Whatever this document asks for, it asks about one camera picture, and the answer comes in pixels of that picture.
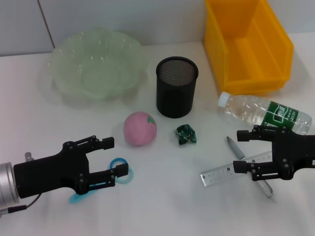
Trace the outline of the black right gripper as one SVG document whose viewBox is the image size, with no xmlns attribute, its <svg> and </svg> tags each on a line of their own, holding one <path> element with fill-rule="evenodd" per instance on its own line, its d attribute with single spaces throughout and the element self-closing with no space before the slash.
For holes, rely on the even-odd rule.
<svg viewBox="0 0 315 236">
<path fill-rule="evenodd" d="M 298 135 L 286 127 L 254 125 L 251 131 L 238 130 L 237 140 L 272 142 L 273 162 L 233 161 L 234 172 L 250 173 L 253 181 L 293 179 L 296 171 L 315 167 L 314 135 Z"/>
</svg>

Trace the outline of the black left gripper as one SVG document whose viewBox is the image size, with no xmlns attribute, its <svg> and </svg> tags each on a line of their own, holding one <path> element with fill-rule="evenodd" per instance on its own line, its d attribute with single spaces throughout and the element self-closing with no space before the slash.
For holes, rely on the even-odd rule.
<svg viewBox="0 0 315 236">
<path fill-rule="evenodd" d="M 106 171 L 89 173 L 86 154 L 114 148 L 114 138 L 102 140 L 95 135 L 63 144 L 56 155 L 14 165 L 14 176 L 20 198 L 67 187 L 77 194 L 115 186 L 116 177 L 128 175 L 128 164 Z"/>
</svg>

